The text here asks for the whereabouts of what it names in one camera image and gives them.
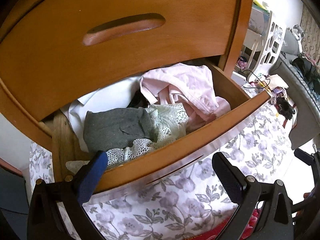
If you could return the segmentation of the person's right hand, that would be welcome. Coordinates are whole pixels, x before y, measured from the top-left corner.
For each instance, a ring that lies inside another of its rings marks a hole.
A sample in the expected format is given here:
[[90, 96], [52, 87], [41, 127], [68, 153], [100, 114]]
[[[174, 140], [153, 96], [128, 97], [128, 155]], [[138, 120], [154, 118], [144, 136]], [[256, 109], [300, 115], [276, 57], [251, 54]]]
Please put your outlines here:
[[316, 196], [313, 193], [304, 193], [303, 198], [303, 201], [292, 206], [292, 213], [296, 214], [294, 221], [299, 220], [304, 212], [309, 213], [309, 210], [315, 206]]

